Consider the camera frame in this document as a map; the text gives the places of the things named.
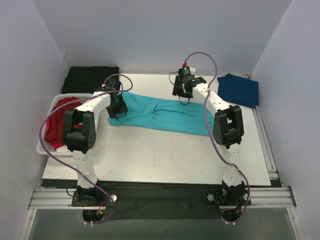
teal towel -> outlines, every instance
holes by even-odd
[[[208,136],[204,117],[204,106],[190,102],[183,106],[176,100],[141,96],[124,92],[123,99],[128,108],[116,118],[109,118],[111,126],[139,126],[170,132]],[[214,117],[207,111],[211,131]]]

white laundry basket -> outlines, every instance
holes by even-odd
[[[82,103],[84,103],[88,98],[90,98],[92,96],[91,93],[66,93],[66,94],[59,94],[57,96],[54,97],[54,99],[51,102],[51,105],[49,107],[49,110],[47,112],[47,116],[49,115],[49,113],[51,113],[51,111],[54,109],[54,107],[57,105],[57,102],[61,99],[66,99],[66,98],[71,98],[71,97],[76,97],[78,99],[81,99]],[[42,132],[41,132],[41,136],[44,142],[45,147],[50,151],[50,153],[52,153],[54,156],[71,156],[71,153],[69,151],[67,152],[57,152],[49,143],[47,143],[44,140],[45,137],[45,132],[47,130],[47,125],[45,124],[43,126]],[[47,155],[47,153],[45,152],[45,150],[43,149],[43,147],[40,144],[40,140],[38,139],[38,142],[36,144],[36,151],[39,154],[43,154],[43,155]]]

red garment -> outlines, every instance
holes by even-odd
[[[68,103],[68,102],[71,102],[71,101],[74,101],[77,99],[78,98],[76,98],[74,96],[61,99],[56,103],[53,110],[56,109],[57,107],[65,104],[65,103]],[[67,109],[75,109],[76,107],[79,107],[80,105],[82,105],[82,103],[80,101],[75,102],[75,103],[71,103],[70,105],[67,105],[67,106],[61,108],[60,110],[58,110],[57,112],[55,112],[48,119],[49,121],[46,122],[47,128],[46,128],[46,132],[44,135],[44,140],[48,144],[50,144],[53,147],[57,147],[59,145],[61,147],[64,145],[62,142],[62,135],[63,135],[63,130],[64,130],[65,111]],[[80,129],[82,126],[76,125],[74,127]]]

white wall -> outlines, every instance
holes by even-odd
[[[255,66],[260,110],[306,239],[320,236],[320,1],[292,0]]]
[[[18,239],[46,160],[38,129],[67,65],[31,0],[0,3],[0,239]]]
[[[71,66],[168,74],[192,52],[251,73],[291,0],[33,0]],[[191,62],[212,74],[204,56]]]

blue folded cloth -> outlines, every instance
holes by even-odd
[[[255,108],[259,104],[259,84],[257,81],[228,73],[218,77],[218,96],[223,100]]]
[[[204,106],[190,102],[183,106],[176,100],[167,100],[149,96],[141,96],[124,92],[123,99],[128,108],[126,115],[109,118],[111,126],[139,126],[148,129],[208,136],[204,117]],[[207,111],[211,126],[214,117]]]

